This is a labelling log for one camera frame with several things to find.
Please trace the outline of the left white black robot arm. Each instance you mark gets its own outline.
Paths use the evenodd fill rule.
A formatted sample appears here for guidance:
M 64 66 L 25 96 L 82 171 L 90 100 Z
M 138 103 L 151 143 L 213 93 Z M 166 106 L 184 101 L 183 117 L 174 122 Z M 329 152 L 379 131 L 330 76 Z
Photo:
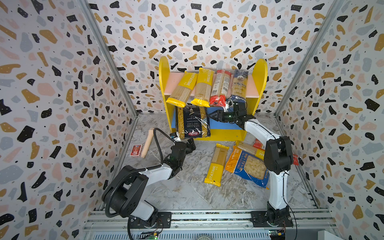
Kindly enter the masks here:
M 138 218 L 147 225 L 154 225 L 158 217 L 158 209 L 142 200 L 147 186 L 175 177 L 183 168 L 186 155 L 196 149 L 193 139 L 187 142 L 175 142 L 171 153 L 160 165 L 135 169 L 123 167 L 103 193 L 105 214 L 108 218 Z

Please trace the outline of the dark penne pasta bag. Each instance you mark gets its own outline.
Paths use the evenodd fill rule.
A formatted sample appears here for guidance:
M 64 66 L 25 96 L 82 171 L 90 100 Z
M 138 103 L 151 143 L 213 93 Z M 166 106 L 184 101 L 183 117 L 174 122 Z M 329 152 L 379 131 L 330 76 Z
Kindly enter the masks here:
M 182 140 L 211 136 L 210 120 L 205 107 L 176 107 L 176 110 L 176 129 Z

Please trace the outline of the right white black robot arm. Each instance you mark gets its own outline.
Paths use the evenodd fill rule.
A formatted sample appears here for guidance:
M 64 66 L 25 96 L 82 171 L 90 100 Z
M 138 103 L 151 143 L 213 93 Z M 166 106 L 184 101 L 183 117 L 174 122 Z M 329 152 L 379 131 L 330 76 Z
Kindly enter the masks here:
M 290 138 L 275 134 L 255 116 L 248 115 L 245 103 L 234 103 L 231 112 L 216 110 L 208 116 L 217 122 L 236 124 L 265 146 L 264 164 L 269 172 L 271 192 L 266 214 L 264 217 L 258 216 L 257 220 L 273 227 L 292 227 L 295 217 L 290 215 L 291 207 L 286 198 L 287 179 L 294 163 Z

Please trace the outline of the yellow Pastatime spaghetti pack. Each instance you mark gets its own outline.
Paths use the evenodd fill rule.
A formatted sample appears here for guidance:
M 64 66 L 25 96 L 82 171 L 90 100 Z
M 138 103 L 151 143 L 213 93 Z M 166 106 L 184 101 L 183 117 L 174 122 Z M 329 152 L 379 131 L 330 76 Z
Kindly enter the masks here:
M 166 100 L 166 103 L 178 108 L 184 108 L 197 83 L 197 79 L 197 73 L 185 72 L 171 96 Z

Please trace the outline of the blue orange orecchiette bag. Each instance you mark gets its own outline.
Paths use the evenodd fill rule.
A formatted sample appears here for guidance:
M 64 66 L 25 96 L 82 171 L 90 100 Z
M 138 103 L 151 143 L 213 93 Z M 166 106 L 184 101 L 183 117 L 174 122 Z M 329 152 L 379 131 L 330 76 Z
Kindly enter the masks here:
M 269 181 L 269 172 L 264 161 L 236 146 L 225 165 L 225 170 L 262 188 L 266 188 Z

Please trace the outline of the blue yellow spaghetti pack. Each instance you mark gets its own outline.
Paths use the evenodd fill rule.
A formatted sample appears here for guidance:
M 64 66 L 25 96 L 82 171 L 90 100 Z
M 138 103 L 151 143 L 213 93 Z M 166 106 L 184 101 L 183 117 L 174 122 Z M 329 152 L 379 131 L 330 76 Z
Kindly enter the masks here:
M 246 102 L 247 84 L 249 72 L 245 70 L 235 70 L 231 85 L 231 95 L 229 101 L 237 103 Z

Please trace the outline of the red clear spaghetti pack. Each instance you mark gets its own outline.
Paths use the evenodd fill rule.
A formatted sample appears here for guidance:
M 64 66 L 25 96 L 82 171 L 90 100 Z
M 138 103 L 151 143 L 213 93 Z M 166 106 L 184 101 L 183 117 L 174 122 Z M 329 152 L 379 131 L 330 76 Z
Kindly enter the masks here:
M 210 97 L 211 107 L 225 107 L 232 74 L 226 70 L 217 70 Z

